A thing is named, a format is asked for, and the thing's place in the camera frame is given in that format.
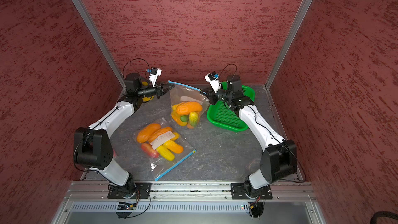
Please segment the yellow green mango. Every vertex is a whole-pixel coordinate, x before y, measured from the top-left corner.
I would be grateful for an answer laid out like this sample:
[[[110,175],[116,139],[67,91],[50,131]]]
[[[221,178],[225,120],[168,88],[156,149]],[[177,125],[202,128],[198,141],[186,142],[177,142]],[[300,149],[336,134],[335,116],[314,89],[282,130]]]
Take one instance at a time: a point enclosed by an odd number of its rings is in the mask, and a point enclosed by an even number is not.
[[[195,127],[199,122],[199,114],[198,112],[192,111],[189,114],[189,125]]]

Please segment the small orange mango back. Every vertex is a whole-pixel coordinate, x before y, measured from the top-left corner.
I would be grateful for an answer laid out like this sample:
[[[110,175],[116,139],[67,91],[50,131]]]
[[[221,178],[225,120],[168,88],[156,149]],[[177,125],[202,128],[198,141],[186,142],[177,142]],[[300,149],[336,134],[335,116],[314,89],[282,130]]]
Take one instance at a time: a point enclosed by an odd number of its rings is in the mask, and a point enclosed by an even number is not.
[[[188,124],[187,121],[181,121],[180,115],[178,115],[178,114],[176,113],[176,111],[172,111],[171,117],[172,117],[172,119],[173,119],[178,125],[180,125],[180,126],[182,126],[182,127],[184,127],[184,126],[186,126],[186,125]]]

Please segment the large orange mango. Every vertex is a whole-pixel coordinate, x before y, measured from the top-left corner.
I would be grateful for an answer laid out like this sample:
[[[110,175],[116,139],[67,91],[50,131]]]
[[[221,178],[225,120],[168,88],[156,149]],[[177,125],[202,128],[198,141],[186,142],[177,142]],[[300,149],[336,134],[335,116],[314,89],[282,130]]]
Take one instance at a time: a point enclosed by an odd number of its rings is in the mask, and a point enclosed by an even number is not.
[[[153,134],[149,137],[148,142],[149,142],[149,143],[152,143],[158,136],[160,136],[160,135],[162,135],[162,134],[165,134],[165,133],[167,133],[167,132],[169,132],[169,131],[172,132],[173,129],[172,129],[171,127],[164,127],[164,128],[161,128],[161,129],[155,131],[155,133],[153,133]]]

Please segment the clear zip bag blue zipper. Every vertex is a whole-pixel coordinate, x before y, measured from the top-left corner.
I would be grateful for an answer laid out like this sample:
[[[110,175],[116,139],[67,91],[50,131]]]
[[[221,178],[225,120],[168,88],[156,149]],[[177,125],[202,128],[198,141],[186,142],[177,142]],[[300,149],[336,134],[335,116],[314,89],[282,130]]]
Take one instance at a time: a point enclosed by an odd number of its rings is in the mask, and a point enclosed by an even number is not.
[[[143,126],[134,133],[134,139],[149,158],[155,181],[196,153],[196,149],[165,118]]]

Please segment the red mango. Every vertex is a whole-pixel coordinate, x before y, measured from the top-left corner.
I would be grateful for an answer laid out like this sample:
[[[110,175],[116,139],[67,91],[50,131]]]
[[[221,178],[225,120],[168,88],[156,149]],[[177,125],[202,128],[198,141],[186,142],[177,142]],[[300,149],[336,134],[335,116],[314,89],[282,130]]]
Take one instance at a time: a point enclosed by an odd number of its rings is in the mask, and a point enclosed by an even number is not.
[[[160,154],[148,143],[142,143],[141,149],[150,158],[156,159],[160,156]]]

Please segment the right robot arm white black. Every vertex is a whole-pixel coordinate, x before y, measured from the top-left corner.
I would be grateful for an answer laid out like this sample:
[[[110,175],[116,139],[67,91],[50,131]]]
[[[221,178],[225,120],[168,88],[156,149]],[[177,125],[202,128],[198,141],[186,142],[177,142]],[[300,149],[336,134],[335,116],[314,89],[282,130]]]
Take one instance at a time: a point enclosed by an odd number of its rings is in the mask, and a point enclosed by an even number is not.
[[[285,140],[265,121],[254,101],[244,95],[240,77],[228,76],[226,89],[222,88],[216,72],[208,73],[205,80],[210,87],[202,90],[201,94],[209,99],[211,105],[224,103],[249,127],[262,148],[260,169],[245,179],[246,195],[251,199],[257,198],[266,186],[296,173],[295,142]]]

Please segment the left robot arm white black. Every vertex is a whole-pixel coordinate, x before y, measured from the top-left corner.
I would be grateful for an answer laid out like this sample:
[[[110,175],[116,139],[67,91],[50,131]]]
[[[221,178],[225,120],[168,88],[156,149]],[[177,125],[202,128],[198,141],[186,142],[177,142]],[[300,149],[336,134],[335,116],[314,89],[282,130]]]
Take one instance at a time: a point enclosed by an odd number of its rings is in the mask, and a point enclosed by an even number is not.
[[[148,85],[142,84],[143,77],[130,73],[125,79],[124,95],[115,107],[97,122],[87,128],[78,128],[74,134],[73,164],[80,165],[87,172],[94,171],[109,181],[110,193],[129,199],[138,194],[133,175],[124,170],[114,159],[110,138],[116,129],[142,105],[143,98],[160,97],[170,91],[171,84],[156,85],[162,71],[149,69]]]

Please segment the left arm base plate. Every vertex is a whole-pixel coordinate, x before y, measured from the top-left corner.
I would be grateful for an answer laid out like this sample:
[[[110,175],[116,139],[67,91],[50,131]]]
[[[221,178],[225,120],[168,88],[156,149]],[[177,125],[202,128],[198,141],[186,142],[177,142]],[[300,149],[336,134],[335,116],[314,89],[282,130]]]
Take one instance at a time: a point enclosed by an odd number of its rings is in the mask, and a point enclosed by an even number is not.
[[[126,200],[141,200],[149,199],[149,193],[152,183],[134,183],[133,185],[115,186],[109,184],[108,186],[108,199],[126,199]]]

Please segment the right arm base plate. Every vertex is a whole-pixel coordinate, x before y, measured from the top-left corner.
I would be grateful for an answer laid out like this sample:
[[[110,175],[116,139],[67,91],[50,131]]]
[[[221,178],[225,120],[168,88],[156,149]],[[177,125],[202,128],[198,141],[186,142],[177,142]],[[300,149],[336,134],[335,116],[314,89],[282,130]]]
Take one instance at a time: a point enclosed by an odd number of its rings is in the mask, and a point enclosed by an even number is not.
[[[249,182],[231,183],[231,196],[234,200],[271,200],[273,198],[270,186],[259,189],[251,187]]]

